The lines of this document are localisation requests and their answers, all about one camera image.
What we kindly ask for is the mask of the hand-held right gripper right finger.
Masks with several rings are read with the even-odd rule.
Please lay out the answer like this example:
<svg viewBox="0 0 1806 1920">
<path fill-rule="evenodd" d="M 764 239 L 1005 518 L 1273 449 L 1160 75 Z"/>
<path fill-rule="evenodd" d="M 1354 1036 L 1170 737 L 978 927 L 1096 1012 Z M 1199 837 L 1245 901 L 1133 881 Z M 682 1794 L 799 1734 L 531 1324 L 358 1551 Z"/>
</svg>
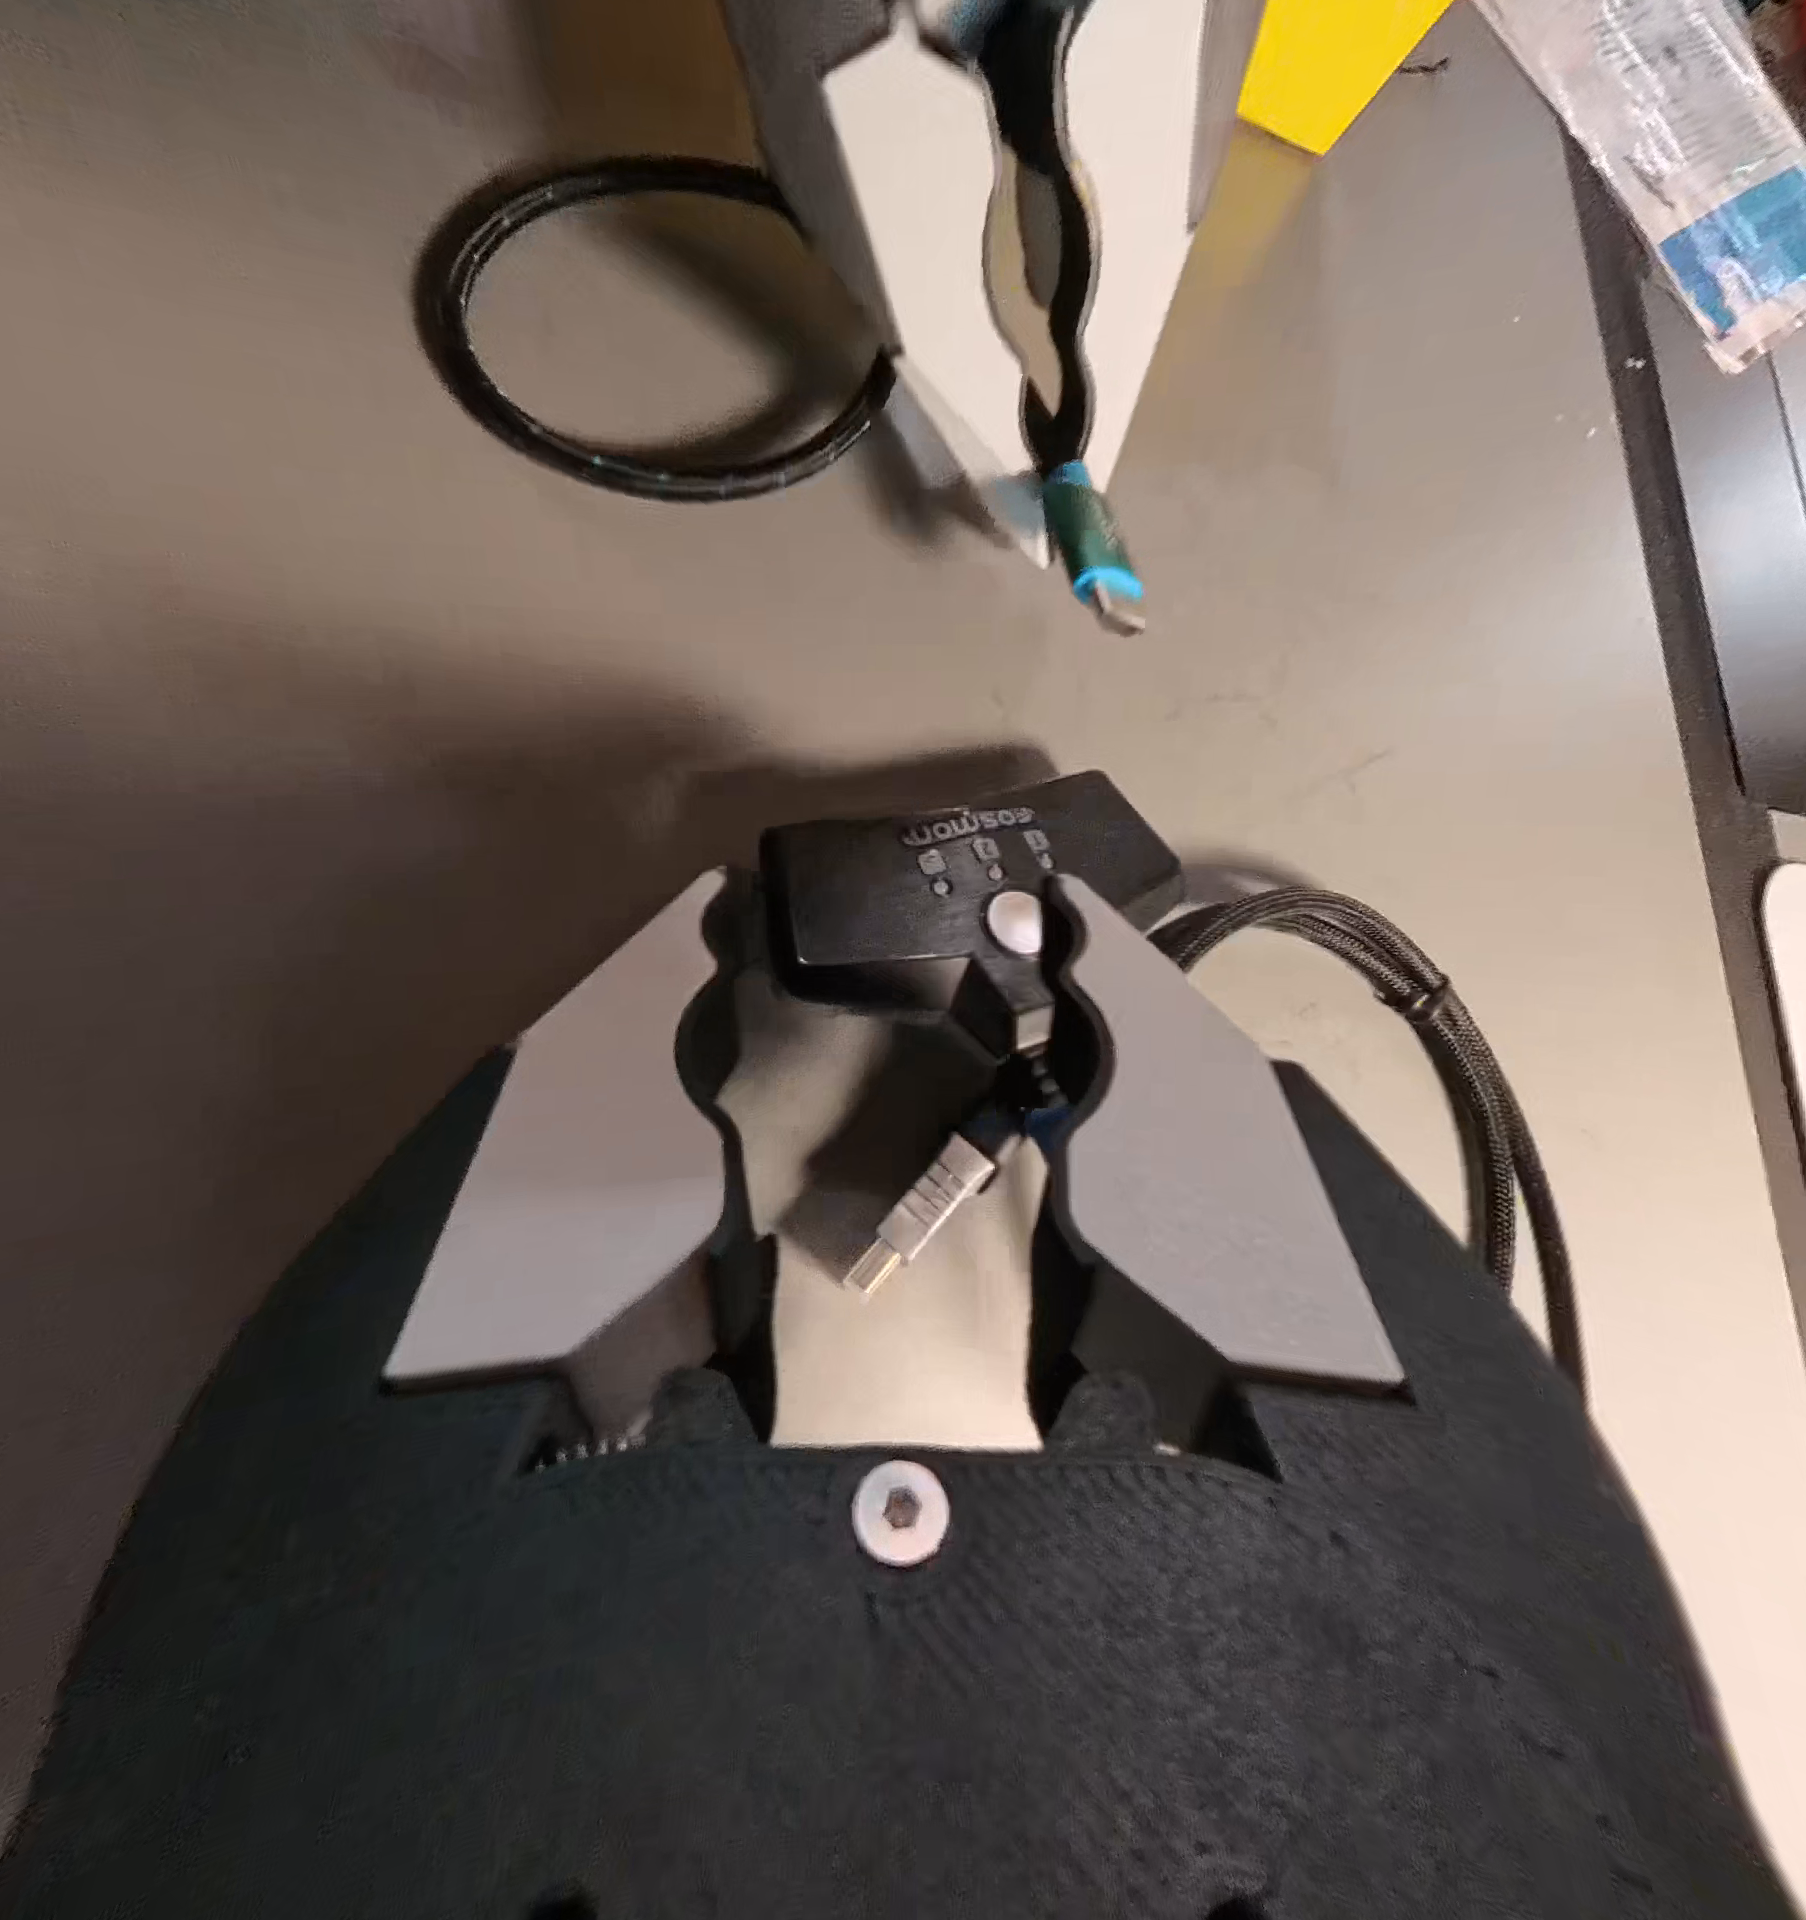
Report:
<svg viewBox="0 0 1806 1920">
<path fill-rule="evenodd" d="M 1255 1388 L 1413 1403 L 1273 1062 L 1081 877 L 1045 884 L 1039 969 L 1038 1431 L 1088 1376 L 1138 1384 L 1148 1442 L 1182 1451 L 1252 1425 Z"/>
</svg>

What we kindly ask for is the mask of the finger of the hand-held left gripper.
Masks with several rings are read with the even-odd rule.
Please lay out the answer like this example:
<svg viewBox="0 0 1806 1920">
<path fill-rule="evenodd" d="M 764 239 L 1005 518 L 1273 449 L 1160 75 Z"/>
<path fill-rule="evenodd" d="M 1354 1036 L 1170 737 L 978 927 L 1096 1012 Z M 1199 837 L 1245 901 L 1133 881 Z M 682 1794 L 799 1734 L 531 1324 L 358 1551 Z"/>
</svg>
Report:
<svg viewBox="0 0 1806 1920">
<path fill-rule="evenodd" d="M 919 29 L 890 29 L 828 70 L 823 97 L 889 310 L 916 470 L 1042 570 L 1051 540 L 1023 430 L 1024 370 L 986 276 L 1002 178 L 986 84 Z"/>
<path fill-rule="evenodd" d="M 1108 486 L 1236 125 L 1263 2 L 1090 2 L 1075 170 L 1094 228 L 1088 474 Z"/>
</svg>

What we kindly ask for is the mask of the black hdmi switch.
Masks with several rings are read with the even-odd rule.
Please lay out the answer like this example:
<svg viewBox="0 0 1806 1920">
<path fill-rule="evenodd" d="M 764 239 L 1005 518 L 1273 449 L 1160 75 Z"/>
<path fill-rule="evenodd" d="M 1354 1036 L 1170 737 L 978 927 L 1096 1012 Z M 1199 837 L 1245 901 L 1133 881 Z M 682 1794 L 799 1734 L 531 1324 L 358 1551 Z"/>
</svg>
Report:
<svg viewBox="0 0 1806 1920">
<path fill-rule="evenodd" d="M 1056 877 L 1085 880 L 1141 929 L 1185 896 L 1176 851 L 1103 772 L 761 837 L 771 966 L 789 995 L 945 1017 L 992 1062 L 1051 1036 L 1039 956 Z"/>
</svg>

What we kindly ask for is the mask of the yellow plastic bin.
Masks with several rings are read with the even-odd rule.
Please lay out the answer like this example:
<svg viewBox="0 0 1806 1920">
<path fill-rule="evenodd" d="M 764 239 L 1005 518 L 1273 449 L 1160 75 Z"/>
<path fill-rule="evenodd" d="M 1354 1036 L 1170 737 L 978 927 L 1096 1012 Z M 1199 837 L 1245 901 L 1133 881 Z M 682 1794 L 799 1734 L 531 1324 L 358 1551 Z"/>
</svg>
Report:
<svg viewBox="0 0 1806 1920">
<path fill-rule="evenodd" d="M 1263 2 L 1236 117 L 1322 157 L 1448 2 Z"/>
</svg>

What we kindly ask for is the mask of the clear plastic bag blue label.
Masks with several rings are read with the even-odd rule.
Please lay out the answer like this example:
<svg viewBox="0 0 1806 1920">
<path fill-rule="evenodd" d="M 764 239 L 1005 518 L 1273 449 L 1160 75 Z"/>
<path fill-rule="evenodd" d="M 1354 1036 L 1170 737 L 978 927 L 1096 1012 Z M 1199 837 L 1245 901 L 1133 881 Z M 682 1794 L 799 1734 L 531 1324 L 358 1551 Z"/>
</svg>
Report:
<svg viewBox="0 0 1806 1920">
<path fill-rule="evenodd" d="M 1806 324 L 1806 136 L 1732 2 L 1482 2 L 1713 364 Z"/>
</svg>

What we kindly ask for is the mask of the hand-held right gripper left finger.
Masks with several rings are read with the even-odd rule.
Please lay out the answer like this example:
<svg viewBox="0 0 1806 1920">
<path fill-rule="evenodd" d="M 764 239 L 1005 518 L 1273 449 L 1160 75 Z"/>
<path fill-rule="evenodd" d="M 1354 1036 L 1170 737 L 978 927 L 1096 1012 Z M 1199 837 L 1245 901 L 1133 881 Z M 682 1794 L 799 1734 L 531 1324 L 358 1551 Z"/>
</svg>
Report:
<svg viewBox="0 0 1806 1920">
<path fill-rule="evenodd" d="M 595 1442 L 638 1434 L 679 1369 L 775 1421 L 775 1238 L 725 1109 L 755 880 L 713 866 L 509 1047 L 410 1308 L 390 1388 L 545 1376 Z"/>
</svg>

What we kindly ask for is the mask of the dark grey desk panel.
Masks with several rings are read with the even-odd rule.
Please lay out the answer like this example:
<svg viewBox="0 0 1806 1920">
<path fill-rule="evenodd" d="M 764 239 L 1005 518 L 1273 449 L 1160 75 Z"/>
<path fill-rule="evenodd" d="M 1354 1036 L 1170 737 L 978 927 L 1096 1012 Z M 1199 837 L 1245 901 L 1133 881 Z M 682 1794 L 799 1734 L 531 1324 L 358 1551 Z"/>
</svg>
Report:
<svg viewBox="0 0 1806 1920">
<path fill-rule="evenodd" d="M 1806 829 L 1806 324 L 1722 370 L 1589 157 L 1568 190 L 1806 1361 L 1806 1144 L 1762 927 Z"/>
</svg>

